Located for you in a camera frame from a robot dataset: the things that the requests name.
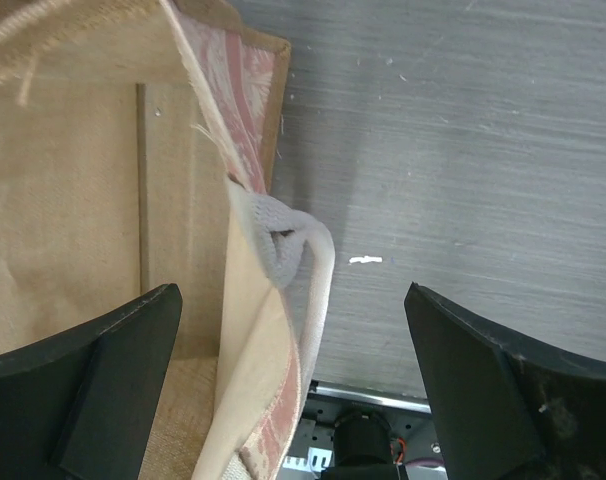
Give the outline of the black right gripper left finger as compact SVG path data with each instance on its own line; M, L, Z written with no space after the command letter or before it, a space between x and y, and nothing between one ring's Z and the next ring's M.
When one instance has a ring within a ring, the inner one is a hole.
M0 479L136 479L177 336L161 285L0 355Z

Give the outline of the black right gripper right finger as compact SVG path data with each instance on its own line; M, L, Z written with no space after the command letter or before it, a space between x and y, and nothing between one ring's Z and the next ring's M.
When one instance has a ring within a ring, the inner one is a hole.
M606 479L606 362L412 284L404 307L451 479Z

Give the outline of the brown canvas tote bag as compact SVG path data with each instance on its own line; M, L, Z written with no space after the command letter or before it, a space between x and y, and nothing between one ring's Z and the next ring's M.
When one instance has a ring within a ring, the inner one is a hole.
M269 192L291 47L225 1L0 1L0 355L175 284L136 479L274 479L331 234Z

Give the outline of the black robot base motor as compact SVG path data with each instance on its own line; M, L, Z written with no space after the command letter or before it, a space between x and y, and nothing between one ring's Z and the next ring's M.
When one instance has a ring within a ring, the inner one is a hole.
M445 479L425 399L314 381L279 479Z

